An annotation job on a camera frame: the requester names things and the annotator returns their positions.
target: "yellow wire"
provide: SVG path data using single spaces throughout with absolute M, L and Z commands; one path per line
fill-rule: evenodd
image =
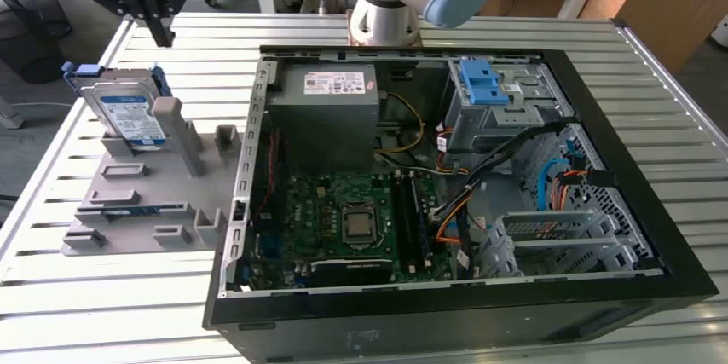
M 407 106 L 407 108 L 409 109 L 409 111 L 412 112 L 412 114 L 417 117 L 417 123 L 420 123 L 420 133 L 417 134 L 417 138 L 415 139 L 415 142 L 412 142 L 409 145 L 407 145 L 405 147 L 397 147 L 397 148 L 379 148 L 375 150 L 376 153 L 403 153 L 405 152 L 407 150 L 415 148 L 417 146 L 417 144 L 420 143 L 420 141 L 423 140 L 423 136 L 424 136 L 424 122 L 423 122 L 423 118 L 420 117 L 420 113 L 417 112 L 417 110 L 415 110 L 415 107 L 412 107 L 412 104 L 409 104 L 409 102 L 407 102 L 407 100 L 403 98 L 401 95 L 396 94 L 396 93 L 388 93 L 392 97 L 395 97 L 397 100 L 401 101 L 401 103 Z

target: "floor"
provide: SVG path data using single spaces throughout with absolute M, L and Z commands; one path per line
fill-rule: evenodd
M 217 1 L 223 9 L 209 8 L 204 0 L 188 0 L 184 11 L 260 11 L 256 0 Z M 73 33 L 60 42 L 65 57 L 75 62 L 95 62 L 112 39 L 120 18 L 89 0 L 60 2 L 73 26 Z M 676 78 L 716 124 L 728 132 L 728 51 L 705 42 Z M 1 61 L 0 96 L 11 104 L 71 104 L 75 100 L 61 80 L 41 85 L 24 84 Z M 20 195 L 68 112 L 68 107 L 59 105 L 19 106 L 16 109 L 25 118 L 25 126 L 20 130 L 0 129 L 0 194 L 4 195 Z M 11 202 L 0 201 L 0 223 L 11 207 Z

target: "metal panel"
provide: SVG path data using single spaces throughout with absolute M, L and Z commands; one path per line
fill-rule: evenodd
M 172 49 L 157 49 L 148 31 L 125 23 L 104 64 L 164 62 L 197 131 L 212 132 L 221 122 L 243 128 L 257 47 L 344 44 L 344 28 L 340 17 L 183 14 Z M 728 163 L 711 144 L 715 136 L 695 122 L 696 111 L 675 102 L 675 84 L 649 72 L 652 63 L 645 66 L 631 41 L 605 21 L 483 18 L 452 31 L 423 28 L 425 46 L 569 52 L 721 294 L 588 344 L 463 351 L 409 361 L 612 364 L 644 361 L 636 359 L 641 355 L 667 362 L 727 362 Z M 0 361 L 244 362 L 217 333 L 200 327 L 209 251 L 80 258 L 57 252 L 97 167 L 103 131 L 79 103 L 0 230 Z

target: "power supply label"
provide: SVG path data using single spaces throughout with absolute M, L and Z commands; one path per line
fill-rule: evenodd
M 124 139 L 140 146 L 164 144 L 164 132 L 141 95 L 103 96 L 104 111 Z
M 309 72 L 304 94 L 365 94 L 363 72 Z

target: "label sticker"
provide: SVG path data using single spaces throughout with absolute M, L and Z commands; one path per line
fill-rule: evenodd
M 469 257 L 463 251 L 463 249 L 457 251 L 457 262 L 460 263 L 463 268 L 467 269 L 469 267 Z
M 128 142 L 141 146 L 164 144 L 164 132 L 148 112 L 149 102 L 144 96 L 104 96 L 100 100 L 108 118 Z
M 447 153 L 447 138 L 443 136 L 437 137 L 437 150 Z
M 519 84 L 503 84 L 503 91 L 507 93 L 521 93 L 521 86 Z
M 365 94 L 363 72 L 309 72 L 304 94 Z
M 131 213 L 132 212 L 125 209 L 107 209 L 104 211 L 105 215 L 131 215 Z

